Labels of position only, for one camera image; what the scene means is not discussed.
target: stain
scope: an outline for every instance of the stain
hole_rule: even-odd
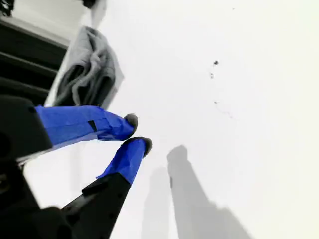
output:
[[[222,109],[219,107],[218,103],[219,103],[219,102],[214,101],[214,104],[215,104],[216,109],[217,109],[219,112],[221,112],[222,114],[227,115],[227,116],[230,117],[231,119],[234,119],[234,116],[233,116],[229,111],[224,111],[224,110],[222,110]]]
[[[169,177],[169,184],[170,184],[170,188],[173,188],[173,178]]]

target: white table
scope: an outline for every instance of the white table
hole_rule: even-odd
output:
[[[108,110],[136,113],[136,135],[153,140],[112,238],[178,238],[166,156],[181,144],[191,165],[183,158],[172,180],[180,239],[318,238],[316,3],[99,4],[82,23],[106,35],[124,75]],[[29,163],[40,205],[74,199],[119,146],[84,142]]]

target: blue tape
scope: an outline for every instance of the blue tape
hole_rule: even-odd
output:
[[[146,145],[142,139],[135,139],[128,143],[125,142],[118,149],[104,173],[97,178],[120,173],[132,185],[143,159],[145,149]]]
[[[46,129],[54,149],[80,141],[126,140],[133,127],[116,114],[98,106],[36,106],[36,111]],[[88,124],[93,121],[96,132]]]

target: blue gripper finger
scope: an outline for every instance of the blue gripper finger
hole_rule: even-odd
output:
[[[148,138],[130,138],[122,144],[109,166],[97,178],[120,173],[132,185],[142,159],[149,153],[151,148],[152,142]]]
[[[131,120],[98,106],[36,106],[35,109],[54,145],[53,149],[93,139],[126,140],[137,126],[137,118],[136,125],[132,125],[128,123]]]

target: gray cloth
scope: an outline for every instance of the gray cloth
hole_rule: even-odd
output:
[[[101,105],[115,82],[113,59],[98,31],[82,27],[71,49],[54,105]]]

